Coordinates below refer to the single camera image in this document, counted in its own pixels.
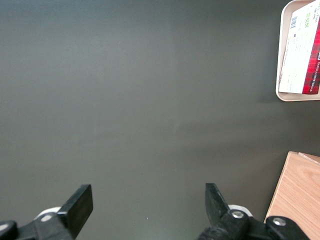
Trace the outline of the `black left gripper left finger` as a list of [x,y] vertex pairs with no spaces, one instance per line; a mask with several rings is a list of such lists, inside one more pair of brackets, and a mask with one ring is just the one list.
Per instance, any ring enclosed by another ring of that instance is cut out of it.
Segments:
[[62,206],[43,210],[24,226],[18,226],[13,220],[1,221],[0,238],[2,240],[75,240],[92,211],[92,186],[83,184]]

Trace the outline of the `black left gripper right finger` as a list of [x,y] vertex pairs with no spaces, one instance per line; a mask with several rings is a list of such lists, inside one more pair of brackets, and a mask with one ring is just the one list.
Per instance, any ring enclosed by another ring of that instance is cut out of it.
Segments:
[[309,239],[290,218],[276,215],[260,222],[245,207],[227,204],[214,183],[205,184],[205,210],[210,227],[199,234],[198,240]]

